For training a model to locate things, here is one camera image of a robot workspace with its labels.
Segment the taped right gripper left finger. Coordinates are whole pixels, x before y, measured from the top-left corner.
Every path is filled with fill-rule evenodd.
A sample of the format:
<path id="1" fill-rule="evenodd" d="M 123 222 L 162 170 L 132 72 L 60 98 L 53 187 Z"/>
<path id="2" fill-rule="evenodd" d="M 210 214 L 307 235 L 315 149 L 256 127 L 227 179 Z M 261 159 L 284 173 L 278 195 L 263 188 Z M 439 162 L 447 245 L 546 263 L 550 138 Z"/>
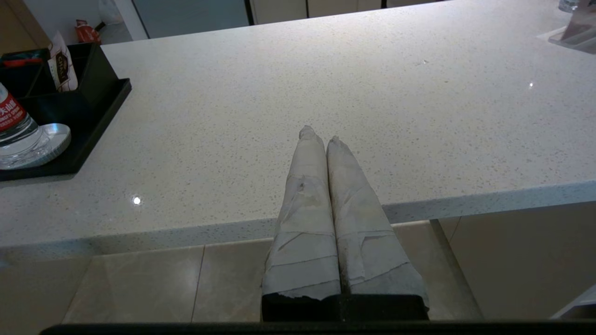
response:
<path id="1" fill-rule="evenodd" d="M 328 320 L 341 294 L 336 231 L 322 139 L 303 127 L 262 280 L 263 322 Z"/>

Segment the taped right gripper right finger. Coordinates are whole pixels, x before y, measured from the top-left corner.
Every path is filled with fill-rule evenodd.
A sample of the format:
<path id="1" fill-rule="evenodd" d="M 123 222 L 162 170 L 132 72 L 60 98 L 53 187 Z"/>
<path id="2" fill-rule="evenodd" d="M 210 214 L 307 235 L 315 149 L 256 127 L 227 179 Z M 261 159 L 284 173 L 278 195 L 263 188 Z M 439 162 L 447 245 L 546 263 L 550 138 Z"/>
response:
<path id="1" fill-rule="evenodd" d="M 389 223 L 351 149 L 334 136 L 326 149 L 342 288 L 350 295 L 396 298 L 400 309 L 428 317 L 420 273 Z"/>

